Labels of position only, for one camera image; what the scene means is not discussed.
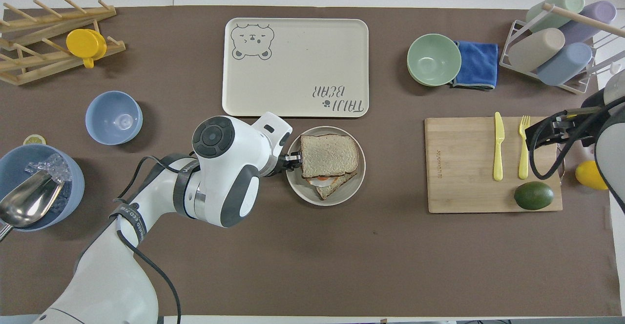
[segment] plastic fork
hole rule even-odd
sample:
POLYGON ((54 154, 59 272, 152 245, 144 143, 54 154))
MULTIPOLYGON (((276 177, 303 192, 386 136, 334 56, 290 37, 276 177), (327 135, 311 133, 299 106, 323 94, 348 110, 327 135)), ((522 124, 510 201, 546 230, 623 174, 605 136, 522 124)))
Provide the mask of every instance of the plastic fork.
POLYGON ((529 115, 524 115, 521 118, 521 123, 519 124, 519 135, 522 138, 521 141, 521 159, 519 161, 519 179, 527 178, 527 143, 525 142, 525 129, 529 128, 530 117, 529 115))

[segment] tray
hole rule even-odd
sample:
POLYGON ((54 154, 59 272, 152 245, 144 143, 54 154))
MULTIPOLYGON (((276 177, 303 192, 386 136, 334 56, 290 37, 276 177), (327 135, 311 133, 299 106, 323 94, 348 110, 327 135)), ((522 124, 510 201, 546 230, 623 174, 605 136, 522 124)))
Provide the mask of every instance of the tray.
MULTIPOLYGON (((541 118, 532 118, 535 124, 541 118)), ((428 209, 431 213, 489 213, 524 211, 514 201, 514 190, 525 182, 541 181, 531 169, 518 178, 521 136, 520 117, 504 117, 506 138, 501 144, 504 178, 493 179, 495 124, 487 118, 426 119, 428 209)), ((556 160, 556 146, 534 151, 536 167, 544 173, 556 160)), ((538 211, 562 210, 560 178, 542 180, 554 191, 553 202, 538 211)))
POLYGON ((369 109, 369 30, 358 19, 226 24, 222 107, 229 115, 361 117, 369 109))

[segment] robot arm label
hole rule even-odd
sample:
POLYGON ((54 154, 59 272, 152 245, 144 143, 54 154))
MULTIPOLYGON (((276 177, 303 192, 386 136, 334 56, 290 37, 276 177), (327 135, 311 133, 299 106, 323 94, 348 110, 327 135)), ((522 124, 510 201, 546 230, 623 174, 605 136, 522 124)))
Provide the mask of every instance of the robot arm label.
POLYGON ((136 208, 133 208, 132 204, 128 205, 123 203, 120 204, 118 208, 113 211, 113 213, 111 213, 109 218, 118 215, 121 215, 121 217, 126 219, 131 224, 131 226, 134 228, 134 232, 137 233, 137 240, 139 240, 139 243, 141 243, 146 237, 147 227, 139 211, 136 210, 136 208))

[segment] cutting board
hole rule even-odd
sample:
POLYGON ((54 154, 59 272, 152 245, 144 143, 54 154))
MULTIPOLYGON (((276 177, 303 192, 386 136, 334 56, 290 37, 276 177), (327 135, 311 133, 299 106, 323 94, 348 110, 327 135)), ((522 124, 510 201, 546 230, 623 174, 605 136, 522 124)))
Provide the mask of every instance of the cutting board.
MULTIPOLYGON (((532 118, 532 124, 542 118, 532 118)), ((504 117, 506 138, 501 144, 503 180, 493 179, 495 123, 488 118, 430 118, 425 120, 428 208, 431 213, 491 213, 525 211, 514 201, 514 190, 525 182, 541 181, 529 168, 518 178, 521 154, 520 117, 504 117)), ((534 152, 536 167, 547 172, 556 159, 551 144, 534 152)), ((553 202, 538 211, 562 210, 560 178, 542 182, 554 191, 553 202)))

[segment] yellow knife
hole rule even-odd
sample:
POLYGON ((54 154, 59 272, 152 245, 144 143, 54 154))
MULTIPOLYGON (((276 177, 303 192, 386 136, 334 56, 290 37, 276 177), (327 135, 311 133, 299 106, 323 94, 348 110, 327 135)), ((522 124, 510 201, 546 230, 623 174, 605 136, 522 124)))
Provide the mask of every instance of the yellow knife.
POLYGON ((504 178, 504 170, 501 164, 501 143, 506 138, 506 132, 504 131, 504 122, 501 119, 501 114, 495 112, 495 163, 493 164, 493 178, 496 181, 501 181, 504 178))

